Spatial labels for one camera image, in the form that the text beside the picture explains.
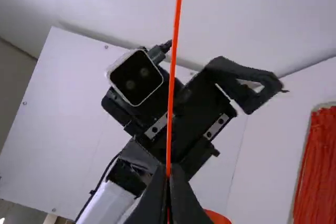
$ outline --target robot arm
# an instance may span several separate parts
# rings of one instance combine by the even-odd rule
[[[124,127],[132,139],[121,151],[107,175],[106,182],[97,190],[92,200],[88,201],[77,223],[117,223],[146,188],[146,200],[141,200],[145,203],[137,207],[138,210],[134,211],[132,218],[126,223],[147,223],[147,216],[141,214],[143,211],[139,209],[144,205],[148,207],[147,202],[151,202],[148,195],[152,194],[151,190],[155,192],[155,183],[158,183],[154,183],[152,178],[158,173],[158,167],[165,165],[169,73],[159,63],[170,47],[171,41],[168,41],[149,51],[145,48],[132,51],[118,60],[117,65],[108,69],[107,77],[111,88],[102,99],[102,106]],[[257,93],[241,84],[240,80],[259,82],[264,88]],[[237,116],[223,91],[245,113],[251,114],[282,91],[282,83],[271,72],[247,68],[224,57],[210,61],[185,86],[176,80],[172,162],[175,164],[173,167],[178,167],[179,176],[183,178],[173,177],[175,184],[183,185],[181,188],[188,190],[186,195],[191,198],[195,197],[188,181],[211,156],[219,155],[211,142]],[[140,217],[136,213],[139,212],[144,219],[138,221]]]

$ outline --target white wall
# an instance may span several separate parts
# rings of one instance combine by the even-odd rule
[[[234,224],[291,223],[311,111],[336,101],[336,57],[282,78],[278,94],[249,116],[226,214]]]
[[[12,204],[0,218],[5,217],[4,224],[43,224],[46,216],[45,212],[37,209]]]
[[[0,150],[26,91],[36,60],[0,39]]]
[[[35,59],[0,38],[0,150],[11,129],[35,64]],[[0,200],[0,218],[5,217],[4,224],[42,224],[45,216],[46,213],[39,210]]]

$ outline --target red fabric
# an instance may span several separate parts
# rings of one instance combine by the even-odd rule
[[[223,215],[220,215],[211,210],[205,210],[205,212],[210,217],[210,219],[213,221],[214,224],[232,224],[231,221],[229,221],[229,219],[227,219]]]
[[[293,218],[294,224],[336,223],[336,106],[311,115]]]

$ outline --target orange object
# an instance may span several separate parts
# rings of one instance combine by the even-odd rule
[[[211,210],[205,210],[205,212],[210,217],[210,219],[213,221],[214,224],[232,224],[232,222],[223,215],[220,215]]]
[[[171,173],[171,149],[172,149],[172,119],[174,105],[174,85],[175,85],[175,68],[177,55],[177,41],[179,38],[180,16],[181,16],[182,0],[176,0],[174,35],[172,46],[172,62],[170,65],[169,77],[169,94],[168,94],[168,113],[167,113],[167,147],[166,147],[166,174],[170,177]]]
[[[336,106],[312,112],[293,209],[294,224],[336,223]]]

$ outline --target white panel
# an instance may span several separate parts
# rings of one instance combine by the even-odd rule
[[[282,79],[278,94],[248,118],[227,215],[235,224],[287,223],[311,110],[336,100],[336,58]]]
[[[53,28],[3,152],[0,197],[74,219],[129,136],[100,105],[106,67],[125,49]],[[165,69],[169,64],[162,63]],[[187,82],[194,72],[178,67]],[[225,210],[245,127],[234,119],[214,141],[222,152],[192,180],[205,208]]]

